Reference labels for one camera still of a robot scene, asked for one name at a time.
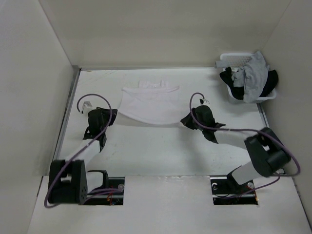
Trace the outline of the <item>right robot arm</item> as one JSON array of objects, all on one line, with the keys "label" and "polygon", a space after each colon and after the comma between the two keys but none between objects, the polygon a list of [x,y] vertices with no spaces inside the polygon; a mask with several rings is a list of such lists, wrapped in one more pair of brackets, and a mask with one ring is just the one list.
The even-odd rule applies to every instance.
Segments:
[{"label": "right robot arm", "polygon": [[241,131],[228,130],[226,124],[217,122],[206,105],[192,108],[180,122],[189,129],[200,130],[204,138],[212,143],[247,151],[250,161],[227,174],[226,187],[232,193],[239,192],[244,184],[255,178],[273,176],[291,160],[290,154],[270,128],[265,127],[245,138]]}]

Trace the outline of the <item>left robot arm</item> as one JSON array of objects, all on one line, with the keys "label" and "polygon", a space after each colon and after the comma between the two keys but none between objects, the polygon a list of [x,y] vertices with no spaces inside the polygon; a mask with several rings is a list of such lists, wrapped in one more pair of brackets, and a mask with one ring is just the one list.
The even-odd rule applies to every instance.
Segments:
[{"label": "left robot arm", "polygon": [[59,204],[84,204],[90,196],[121,192],[109,188],[105,170],[87,170],[87,164],[99,154],[106,144],[106,129],[114,124],[117,109],[83,107],[88,127],[81,145],[65,159],[52,161],[49,171],[48,191],[44,199],[46,208]]}]

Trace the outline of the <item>white tank top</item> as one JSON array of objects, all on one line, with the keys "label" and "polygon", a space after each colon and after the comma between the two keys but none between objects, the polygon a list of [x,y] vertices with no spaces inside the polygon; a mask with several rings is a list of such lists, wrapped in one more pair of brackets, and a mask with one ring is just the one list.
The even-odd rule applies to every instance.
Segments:
[{"label": "white tank top", "polygon": [[159,83],[141,80],[136,88],[122,88],[118,111],[146,124],[176,124],[183,115],[183,102],[179,94],[180,86],[171,86],[165,80]]}]

